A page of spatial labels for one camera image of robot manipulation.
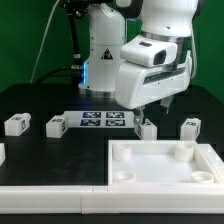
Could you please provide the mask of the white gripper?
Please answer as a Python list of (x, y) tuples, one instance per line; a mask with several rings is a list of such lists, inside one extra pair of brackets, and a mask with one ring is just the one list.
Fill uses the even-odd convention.
[(183, 64), (173, 72), (163, 71), (163, 67), (146, 68), (123, 62), (119, 68), (115, 88), (116, 102), (128, 109), (134, 109), (134, 123), (144, 123), (144, 105), (161, 100), (164, 114), (174, 100), (174, 94), (187, 89), (190, 83), (192, 59), (187, 55)]

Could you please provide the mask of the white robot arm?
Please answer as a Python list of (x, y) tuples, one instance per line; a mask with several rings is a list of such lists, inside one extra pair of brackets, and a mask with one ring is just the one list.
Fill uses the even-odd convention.
[(71, 22), (84, 94), (135, 109), (186, 90), (196, 68), (192, 21), (204, 0), (59, 0)]

